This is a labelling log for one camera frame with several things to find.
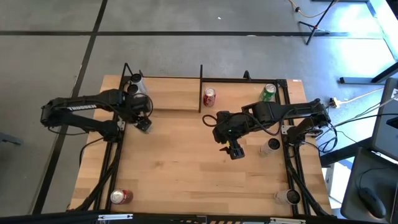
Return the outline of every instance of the coca-cola can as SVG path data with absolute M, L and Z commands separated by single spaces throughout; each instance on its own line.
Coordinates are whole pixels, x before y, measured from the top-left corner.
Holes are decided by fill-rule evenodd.
M 114 190 L 111 194 L 111 202 L 116 205 L 127 204 L 132 200 L 132 192 L 125 189 Z
M 216 90 L 213 88 L 207 88 L 205 95 L 203 96 L 203 104 L 207 107 L 212 107 L 216 101 Z

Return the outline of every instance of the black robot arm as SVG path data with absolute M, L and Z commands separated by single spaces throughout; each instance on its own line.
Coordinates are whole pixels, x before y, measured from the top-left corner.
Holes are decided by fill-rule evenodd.
M 74 111 L 103 109 L 115 112 L 123 121 L 136 124 L 147 131 L 151 121 L 146 113 L 152 109 L 149 97 L 130 95 L 121 90 L 106 90 L 98 95 L 74 98 L 56 98 L 42 107 L 40 122 L 49 128 L 67 124 L 82 130 L 97 131 L 105 141 L 116 142 L 119 138 L 119 126 L 115 121 L 97 121 L 73 114 Z
M 291 144 L 302 141 L 305 131 L 330 123 L 328 113 L 319 99 L 309 103 L 290 105 L 260 101 L 243 106 L 242 112 L 219 111 L 216 116 L 216 124 L 213 125 L 214 139 L 222 144 L 228 142 L 229 146 L 222 148 L 222 151 L 226 151 L 231 159 L 244 157 L 244 151 L 237 139 L 253 131 L 264 130 L 269 133 L 267 130 L 269 127 L 278 122 L 282 124 L 285 119 L 305 118 L 298 126 L 291 127 L 287 131 L 287 137 Z

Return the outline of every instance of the gray floor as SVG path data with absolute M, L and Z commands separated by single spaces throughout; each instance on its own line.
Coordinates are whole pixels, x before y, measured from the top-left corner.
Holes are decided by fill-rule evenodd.
M 328 5 L 309 0 L 296 4 L 306 14 Z M 100 0 L 28 4 L 2 0 L 0 30 L 92 30 L 100 5 Z M 299 20 L 315 21 L 294 14 L 288 1 L 115 0 L 109 1 L 100 30 L 297 32 L 303 29 Z M 321 26 L 332 32 L 379 35 L 363 3 L 339 2 Z M 339 77 L 373 77 L 394 63 L 380 38 L 316 37 L 309 46 L 304 41 L 301 37 L 97 37 L 80 95 L 97 94 L 103 75 L 120 74 L 128 62 L 148 76 L 195 77 L 203 64 L 206 77 L 241 77 L 249 70 L 256 78 L 301 79 L 308 100 L 344 100 L 376 87 L 339 85 Z M 0 144 L 0 216 L 29 213 L 55 137 L 39 123 L 40 107 L 52 98 L 70 95 L 87 43 L 88 37 L 0 36 L 0 131 L 25 141 L 22 146 Z M 330 116 L 338 123 L 380 97 L 381 91 L 330 110 Z M 351 123 L 341 130 L 355 140 L 366 138 L 374 121 L 364 122 L 369 129 Z M 69 204 L 78 151 L 85 140 L 86 136 L 66 138 L 44 212 L 61 212 Z M 350 140 L 339 136 L 338 147 L 348 144 Z

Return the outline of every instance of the wooden table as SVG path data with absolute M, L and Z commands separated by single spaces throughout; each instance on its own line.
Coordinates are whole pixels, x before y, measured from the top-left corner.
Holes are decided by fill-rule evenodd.
M 119 82 L 119 75 L 107 75 L 101 91 L 118 88 Z M 134 200 L 112 205 L 113 212 L 292 216 L 290 206 L 276 204 L 273 198 L 276 192 L 288 189 L 283 150 L 269 157 L 258 153 L 270 136 L 259 131 L 239 139 L 246 157 L 232 161 L 219 152 L 223 146 L 201 121 L 204 114 L 241 111 L 242 106 L 258 100 L 264 84 L 203 83 L 203 90 L 216 90 L 216 103 L 212 108 L 202 105 L 198 113 L 199 79 L 145 78 L 145 83 L 155 108 L 151 131 L 144 134 L 127 126 L 116 181 L 116 188 L 133 191 Z M 306 102 L 302 82 L 287 83 L 291 103 Z M 94 119 L 111 118 L 112 113 L 103 110 L 94 113 Z M 90 133 L 87 141 L 99 137 Z M 96 185 L 105 147 L 105 142 L 97 142 L 85 149 L 70 208 L 79 206 Z M 306 145 L 300 147 L 300 153 L 308 189 L 331 213 L 317 150 Z M 107 187 L 104 189 L 101 208 Z M 303 213 L 301 203 L 298 208 Z

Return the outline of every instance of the green soda can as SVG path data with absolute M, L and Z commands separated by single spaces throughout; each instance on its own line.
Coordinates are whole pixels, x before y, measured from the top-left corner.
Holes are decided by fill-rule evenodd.
M 259 101 L 270 101 L 275 95 L 276 87 L 273 84 L 266 84 L 264 89 L 261 91 Z

